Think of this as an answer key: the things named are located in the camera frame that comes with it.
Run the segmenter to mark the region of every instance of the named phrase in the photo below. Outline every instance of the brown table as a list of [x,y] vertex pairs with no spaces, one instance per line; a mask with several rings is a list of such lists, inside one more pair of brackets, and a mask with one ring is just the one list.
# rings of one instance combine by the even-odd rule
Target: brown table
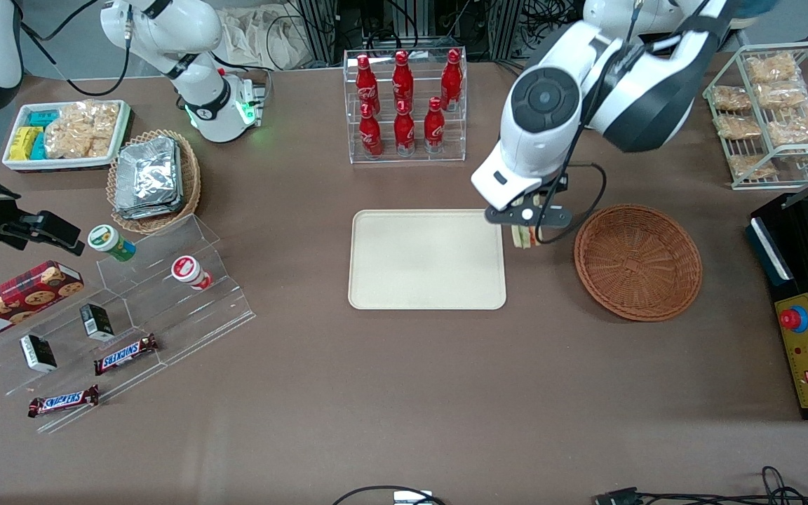
[[[747,214],[776,194],[727,188],[701,103],[663,149],[622,154],[588,132],[575,154],[608,169],[602,205],[659,208],[698,244],[702,291],[677,319],[629,323],[598,306],[571,240],[507,243],[508,299],[494,312],[349,306],[357,211],[484,207],[469,173],[496,140],[513,77],[491,64],[469,76],[467,161],[379,167],[347,161],[337,70],[276,74],[265,124],[231,144],[197,135],[166,79],[126,80],[113,96],[137,113],[134,133],[172,128],[193,144],[198,214],[257,318],[52,436],[0,386],[0,503],[325,504],[395,483],[451,505],[584,504],[628,485],[757,492],[763,464],[808,488],[808,422],[743,237]],[[74,99],[35,78],[19,97]],[[572,173],[562,202],[578,211],[598,179]],[[109,221],[103,172],[0,167],[0,181],[27,210],[85,230]],[[48,258],[92,276],[100,256],[0,244],[0,281]]]

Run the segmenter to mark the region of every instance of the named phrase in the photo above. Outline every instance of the snickers wrapper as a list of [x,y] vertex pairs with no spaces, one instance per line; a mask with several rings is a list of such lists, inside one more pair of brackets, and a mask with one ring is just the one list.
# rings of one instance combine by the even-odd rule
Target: snickers wrapper
[[140,354],[154,351],[157,348],[158,342],[154,341],[154,336],[148,335],[143,339],[139,339],[138,341],[129,344],[120,351],[113,352],[102,359],[96,359],[96,361],[93,361],[93,365],[95,365],[95,374],[96,376],[100,376],[108,370],[113,370],[113,368],[117,368],[119,365],[123,365],[124,363],[131,361],[131,359],[139,356]]
[[93,387],[76,393],[61,394],[61,396],[51,396],[49,398],[33,398],[32,402],[29,403],[27,416],[35,417],[47,415],[47,413],[55,412],[55,410],[70,410],[86,405],[86,403],[99,405],[99,384],[94,384]]

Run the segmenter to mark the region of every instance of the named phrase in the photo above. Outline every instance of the cookie box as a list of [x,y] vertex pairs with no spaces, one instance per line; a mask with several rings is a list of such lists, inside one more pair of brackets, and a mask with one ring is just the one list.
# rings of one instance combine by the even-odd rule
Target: cookie box
[[73,102],[28,103],[28,105],[23,105],[20,107],[19,111],[17,112],[17,117],[14,119],[12,131],[8,137],[8,142],[6,143],[6,149],[2,154],[2,164],[14,170],[14,172],[23,173],[67,172],[68,170],[92,170],[96,168],[108,168],[112,160],[118,156],[118,151],[121,150],[124,134],[126,133],[126,125],[128,125],[129,122],[130,108],[129,104],[124,102],[124,100],[100,100],[100,102],[116,103],[117,105],[121,106],[121,111],[118,112],[118,122],[116,122],[116,125],[114,125],[112,143],[108,148],[108,154],[105,154],[105,156],[54,160],[9,159],[9,147],[14,142],[14,137],[17,135],[18,128],[28,124],[27,118],[29,117],[29,113],[57,111],[57,109],[61,109],[61,106],[70,105]]
[[83,290],[83,277],[48,261],[0,284],[0,332]]

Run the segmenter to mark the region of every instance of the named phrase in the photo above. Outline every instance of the red bottle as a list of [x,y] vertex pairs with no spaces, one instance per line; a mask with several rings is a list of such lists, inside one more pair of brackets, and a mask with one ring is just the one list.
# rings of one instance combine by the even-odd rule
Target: red bottle
[[379,86],[376,76],[370,69],[370,59],[366,54],[357,55],[357,97],[361,103],[369,103],[372,113],[379,115]]
[[394,86],[395,103],[406,100],[408,108],[413,109],[413,73],[407,60],[407,51],[395,53],[395,71],[391,73],[391,85]]
[[360,105],[360,140],[366,159],[379,159],[382,155],[382,134],[379,132],[379,122],[372,117],[372,105],[369,103]]
[[407,100],[398,100],[395,104],[398,116],[395,117],[395,148],[404,157],[413,156],[417,143],[413,140],[413,118],[410,117],[410,105]]
[[426,138],[426,153],[438,154],[445,144],[445,115],[442,114],[442,99],[433,96],[429,99],[429,112],[423,123]]
[[442,71],[442,107],[445,111],[454,112],[459,107],[462,83],[463,70],[459,64],[459,49],[452,48],[448,51],[448,64]]

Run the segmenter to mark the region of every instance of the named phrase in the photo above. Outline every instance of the wicker basket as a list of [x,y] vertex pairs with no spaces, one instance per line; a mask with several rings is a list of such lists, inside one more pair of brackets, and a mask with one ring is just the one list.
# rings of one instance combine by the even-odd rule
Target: wicker basket
[[[198,169],[198,159],[195,153],[192,152],[192,146],[189,146],[189,141],[185,140],[182,135],[175,131],[156,129],[155,131],[147,131],[137,137],[131,138],[126,144],[141,144],[153,140],[158,135],[165,135],[166,137],[173,138],[180,145],[180,167],[182,167],[182,188],[183,194],[186,196],[186,205],[179,212],[171,214],[155,215],[154,217],[144,217],[141,220],[125,220],[118,213],[112,212],[114,221],[121,226],[121,228],[139,233],[139,234],[153,234],[161,228],[169,226],[176,221],[182,220],[189,214],[195,212],[198,207],[198,199],[201,197],[201,173]],[[116,189],[116,167],[118,160],[116,158],[112,161],[112,166],[108,169],[108,201],[114,206],[114,193]]]
[[633,321],[664,321],[696,298],[700,253],[673,218],[641,205],[592,215],[575,237],[575,269],[595,300]]

